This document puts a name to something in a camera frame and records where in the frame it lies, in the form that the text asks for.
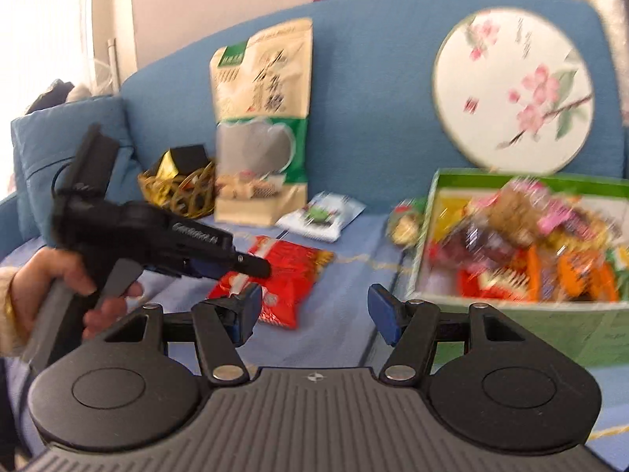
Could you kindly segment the person's left hand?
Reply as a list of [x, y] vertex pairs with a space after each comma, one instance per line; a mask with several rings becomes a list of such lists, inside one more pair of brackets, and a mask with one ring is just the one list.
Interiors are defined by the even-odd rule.
[[[9, 285], [9, 298], [15, 321], [21, 333], [29, 338], [39, 309], [45, 302], [54, 280], [61, 279], [76, 293], [87, 296], [96, 291], [94, 281], [87, 275], [79, 254], [44, 247], [21, 266]], [[91, 339], [127, 314], [127, 299], [143, 295], [142, 284], [135, 281], [118, 297], [109, 297], [98, 309], [87, 311], [83, 317], [82, 338]]]

